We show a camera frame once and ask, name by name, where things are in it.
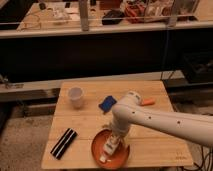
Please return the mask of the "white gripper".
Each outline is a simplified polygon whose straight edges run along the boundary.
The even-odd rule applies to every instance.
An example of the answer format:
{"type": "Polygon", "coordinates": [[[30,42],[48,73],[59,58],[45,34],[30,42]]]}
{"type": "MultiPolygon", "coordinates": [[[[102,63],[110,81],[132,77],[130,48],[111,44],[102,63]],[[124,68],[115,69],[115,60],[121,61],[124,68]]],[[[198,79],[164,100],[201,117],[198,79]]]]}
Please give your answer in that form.
{"type": "Polygon", "coordinates": [[[115,135],[123,144],[125,144],[131,126],[129,124],[109,122],[108,124],[104,124],[102,128],[111,131],[113,135],[115,135]]]}

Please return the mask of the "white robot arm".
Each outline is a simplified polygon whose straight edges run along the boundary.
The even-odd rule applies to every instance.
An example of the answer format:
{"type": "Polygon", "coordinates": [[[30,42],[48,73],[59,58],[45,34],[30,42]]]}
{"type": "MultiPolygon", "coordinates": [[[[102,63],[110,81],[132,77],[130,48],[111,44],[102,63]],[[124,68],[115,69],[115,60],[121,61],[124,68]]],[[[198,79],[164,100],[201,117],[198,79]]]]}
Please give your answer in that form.
{"type": "Polygon", "coordinates": [[[112,106],[110,128],[125,137],[132,124],[144,126],[205,147],[213,147],[213,116],[168,112],[142,107],[141,96],[127,92],[112,106]]]}

